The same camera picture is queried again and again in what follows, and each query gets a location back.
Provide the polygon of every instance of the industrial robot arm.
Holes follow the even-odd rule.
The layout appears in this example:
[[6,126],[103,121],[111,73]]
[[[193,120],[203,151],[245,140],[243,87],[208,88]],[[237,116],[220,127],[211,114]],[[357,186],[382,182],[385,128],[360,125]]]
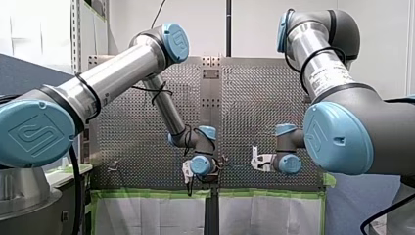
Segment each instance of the industrial robot arm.
[[356,22],[342,11],[289,11],[281,18],[278,51],[300,72],[312,105],[303,131],[290,126],[277,137],[278,149],[305,147],[330,172],[411,176],[415,107],[409,98],[385,102],[351,78],[359,40]]
[[[65,154],[84,124],[114,98],[141,80],[160,89],[157,74],[185,61],[188,53],[184,30],[167,23],[138,34],[129,49],[62,85],[44,85],[1,106],[0,165],[39,167],[52,163]],[[171,101],[162,97],[156,100],[165,107],[162,116],[176,115]],[[164,120],[173,134],[182,131],[179,124]]]

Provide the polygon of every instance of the green tape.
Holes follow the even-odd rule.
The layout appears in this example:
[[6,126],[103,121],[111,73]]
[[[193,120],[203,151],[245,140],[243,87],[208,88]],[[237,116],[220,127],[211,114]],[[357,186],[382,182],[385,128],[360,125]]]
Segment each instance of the green tape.
[[266,189],[220,189],[220,197],[278,197],[297,199],[321,199],[325,192],[297,192],[289,190],[266,190]]
[[336,178],[335,176],[329,174],[329,173],[324,173],[323,174],[323,184],[325,186],[330,186],[332,188],[334,188],[336,186]]
[[326,199],[327,195],[324,193],[321,197],[321,212],[320,212],[320,231],[321,235],[326,234]]
[[95,235],[95,222],[96,222],[96,217],[97,217],[97,206],[98,206],[98,200],[99,198],[97,197],[96,194],[92,194],[91,193],[91,234]]
[[195,199],[209,197],[209,190],[199,190],[192,194],[192,197],[187,195],[187,191],[167,191],[154,189],[107,189],[94,190],[91,196],[96,198],[157,198],[157,199]]

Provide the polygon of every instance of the metal stand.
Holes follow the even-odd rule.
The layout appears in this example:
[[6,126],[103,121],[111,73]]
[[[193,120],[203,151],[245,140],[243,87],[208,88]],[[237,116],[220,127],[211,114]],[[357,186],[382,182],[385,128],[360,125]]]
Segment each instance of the metal stand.
[[205,200],[204,235],[219,235],[219,192],[218,185],[210,184],[210,198]]

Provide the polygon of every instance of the cable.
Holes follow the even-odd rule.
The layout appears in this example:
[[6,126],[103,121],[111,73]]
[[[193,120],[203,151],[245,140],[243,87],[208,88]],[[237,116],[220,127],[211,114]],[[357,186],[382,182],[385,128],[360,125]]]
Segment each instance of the cable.
[[383,216],[383,215],[385,215],[385,214],[387,214],[389,212],[392,212],[392,211],[394,211],[394,210],[402,207],[403,205],[411,202],[414,199],[415,199],[415,194],[412,194],[412,195],[408,196],[407,198],[399,201],[398,203],[395,203],[395,204],[389,206],[388,208],[386,208],[386,209],[384,209],[382,211],[379,211],[379,212],[375,213],[374,215],[372,215],[368,219],[366,219],[364,222],[362,222],[362,224],[360,225],[360,231],[362,232],[363,235],[367,235],[366,231],[364,230],[364,228],[367,225],[369,225],[375,219],[377,219],[377,218],[379,218],[379,217],[381,217],[381,216]]
[[193,181],[195,181],[195,175],[193,175],[189,183],[186,184],[187,196],[189,197],[192,197],[192,194],[193,194]]
[[213,150],[216,150],[216,146],[214,145],[213,140],[211,140],[203,131],[201,131],[199,128],[194,128],[194,131],[198,131],[199,133],[203,134],[205,138],[210,142],[211,146],[213,147]]
[[258,168],[263,168],[265,165],[271,165],[271,162],[266,162],[266,163],[263,163],[263,164],[259,164]]
[[75,219],[73,223],[72,235],[77,235],[80,227],[82,209],[82,180],[80,178],[79,165],[73,146],[69,148],[69,157],[73,167],[73,179],[75,184]]
[[190,126],[189,124],[186,124],[185,126],[186,126],[186,128],[189,128],[189,131],[187,131],[187,133],[184,136],[184,146],[186,148],[184,149],[183,157],[186,157],[187,154],[189,153],[189,151],[190,151],[189,144],[192,141],[192,126]]
[[156,95],[153,96],[152,99],[152,105],[154,106],[155,104],[155,100],[156,98],[162,93],[168,93],[170,96],[173,95],[173,92],[170,90],[164,90],[165,86],[167,85],[166,81],[162,83],[162,85],[160,86],[160,88],[158,90],[152,90],[152,89],[146,89],[146,88],[142,88],[142,87],[138,87],[138,86],[131,86],[131,88],[137,89],[137,90],[142,90],[142,91],[150,91],[150,92],[157,92]]
[[160,4],[160,7],[159,7],[159,11],[157,12],[157,14],[156,14],[156,16],[155,16],[155,19],[153,20],[153,23],[152,23],[152,28],[153,28],[153,27],[155,27],[156,20],[157,20],[157,18],[159,17],[159,14],[160,14],[160,12],[161,12],[161,9],[162,9],[162,6],[164,5],[164,3],[165,3],[165,0],[162,0],[162,2],[161,2],[161,4]]
[[296,10],[294,10],[293,8],[290,8],[289,10],[287,10],[286,13],[286,18],[285,18],[285,22],[286,22],[286,31],[285,31],[285,48],[284,48],[284,58],[286,60],[286,63],[288,65],[288,67],[290,67],[291,70],[296,71],[296,72],[300,72],[299,70],[297,70],[293,65],[291,65],[290,60],[288,59],[288,55],[287,55],[287,48],[288,48],[288,28],[289,28],[289,15],[290,13],[295,12]]
[[301,87],[302,87],[302,89],[305,91],[305,93],[307,93],[308,94],[308,90],[307,90],[307,88],[306,88],[306,86],[305,86],[305,83],[304,83],[304,73],[305,73],[305,68],[307,67],[307,65],[308,65],[308,63],[314,58],[314,57],[316,57],[316,56],[318,56],[318,55],[320,55],[321,53],[323,53],[323,52],[325,52],[325,51],[328,51],[328,50],[332,50],[332,51],[335,51],[335,52],[338,52],[341,56],[342,56],[342,58],[341,58],[341,60],[342,60],[342,62],[343,62],[343,64],[346,62],[346,54],[345,54],[345,52],[342,50],[342,49],[340,49],[340,48],[337,48],[337,47],[332,47],[332,46],[328,46],[328,47],[324,47],[324,48],[321,48],[321,49],[318,49],[318,50],[316,50],[316,51],[314,51],[314,52],[312,52],[305,60],[304,60],[304,63],[302,63],[302,66],[301,66],[301,70],[300,70],[300,82],[301,82]]
[[21,95],[4,95],[4,96],[0,96],[0,105],[2,104],[6,104],[16,98],[18,98]]

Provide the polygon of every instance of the pegboard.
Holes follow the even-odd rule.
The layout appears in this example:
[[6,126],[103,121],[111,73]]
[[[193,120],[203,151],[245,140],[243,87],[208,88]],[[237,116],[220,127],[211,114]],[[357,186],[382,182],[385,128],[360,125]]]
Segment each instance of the pegboard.
[[[252,145],[260,154],[274,153],[275,125],[301,126],[307,107],[299,77],[284,60],[192,57],[162,77],[185,123],[211,124],[218,130],[218,155],[229,159],[220,187],[320,190],[322,174],[304,151],[303,169],[295,176],[251,168]],[[128,90],[91,125],[94,188],[185,189],[181,166],[192,153],[183,157],[182,149],[169,146],[150,94]]]

